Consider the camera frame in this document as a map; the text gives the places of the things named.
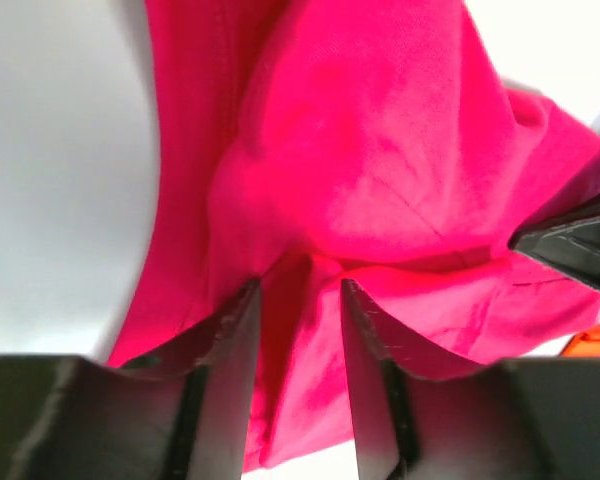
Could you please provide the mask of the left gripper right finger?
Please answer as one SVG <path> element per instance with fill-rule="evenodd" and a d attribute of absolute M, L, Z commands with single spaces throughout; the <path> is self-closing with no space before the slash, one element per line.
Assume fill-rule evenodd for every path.
<path fill-rule="evenodd" d="M 481 367 L 409 330 L 355 282 L 341 327 L 363 479 L 600 479 L 600 358 Z"/>

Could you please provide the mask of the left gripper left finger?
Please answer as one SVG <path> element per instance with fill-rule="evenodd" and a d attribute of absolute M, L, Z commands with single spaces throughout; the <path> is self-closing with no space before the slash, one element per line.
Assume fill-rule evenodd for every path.
<path fill-rule="evenodd" d="M 119 368 L 0 354 L 0 479 L 239 478 L 260 305 L 249 281 Z"/>

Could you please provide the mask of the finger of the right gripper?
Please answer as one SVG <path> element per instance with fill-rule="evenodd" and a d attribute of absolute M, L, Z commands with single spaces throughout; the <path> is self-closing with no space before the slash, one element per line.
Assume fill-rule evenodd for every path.
<path fill-rule="evenodd" d="M 508 247 L 600 292 L 600 194 L 564 215 L 517 230 Z"/>

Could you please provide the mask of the pink t-shirt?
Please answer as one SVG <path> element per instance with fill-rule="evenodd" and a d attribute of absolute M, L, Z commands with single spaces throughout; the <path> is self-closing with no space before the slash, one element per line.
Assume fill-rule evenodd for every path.
<path fill-rule="evenodd" d="M 150 1 L 161 167 L 113 365 L 262 282 L 247 471 L 352 436 L 340 282 L 488 364 L 596 324 L 511 252 L 600 193 L 600 136 L 502 83 L 461 1 Z"/>

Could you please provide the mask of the folded orange t-shirt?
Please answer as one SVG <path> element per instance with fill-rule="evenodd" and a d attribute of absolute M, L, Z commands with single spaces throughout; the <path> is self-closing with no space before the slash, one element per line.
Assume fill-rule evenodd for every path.
<path fill-rule="evenodd" d="M 600 357 L 600 324 L 574 335 L 560 355 L 562 357 Z"/>

